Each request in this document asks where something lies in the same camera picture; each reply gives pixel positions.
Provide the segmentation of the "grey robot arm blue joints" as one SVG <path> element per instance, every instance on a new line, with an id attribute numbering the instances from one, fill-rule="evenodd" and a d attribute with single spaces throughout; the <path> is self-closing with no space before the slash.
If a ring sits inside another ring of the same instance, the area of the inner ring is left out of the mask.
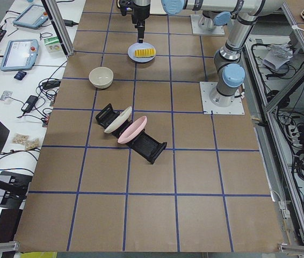
<path id="1" fill-rule="evenodd" d="M 169 15 L 180 13 L 184 9 L 202 11 L 214 25 L 228 23 L 232 15 L 237 15 L 233 29 L 224 46 L 215 54 L 214 62 L 218 72 L 217 91 L 223 96 L 232 96 L 245 78 L 244 69 L 238 64 L 241 48 L 251 28 L 248 9 L 253 7 L 247 1 L 162 1 L 164 11 Z"/>

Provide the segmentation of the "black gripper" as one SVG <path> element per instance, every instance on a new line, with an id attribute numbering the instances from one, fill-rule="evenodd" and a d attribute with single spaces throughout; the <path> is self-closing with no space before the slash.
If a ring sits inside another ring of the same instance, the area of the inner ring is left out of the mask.
<path id="1" fill-rule="evenodd" d="M 119 9 L 122 16 L 127 15 L 127 9 L 132 10 L 132 23 L 138 31 L 138 43 L 144 40 L 145 21 L 150 15 L 150 0 L 120 0 Z"/>

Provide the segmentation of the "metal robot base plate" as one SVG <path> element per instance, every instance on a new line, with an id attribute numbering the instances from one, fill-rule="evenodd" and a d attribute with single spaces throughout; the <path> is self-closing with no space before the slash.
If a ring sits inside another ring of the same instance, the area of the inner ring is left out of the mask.
<path id="1" fill-rule="evenodd" d="M 200 82 L 202 109 L 204 114 L 245 115 L 242 99 L 244 93 L 238 89 L 232 96 L 220 95 L 217 82 Z"/>

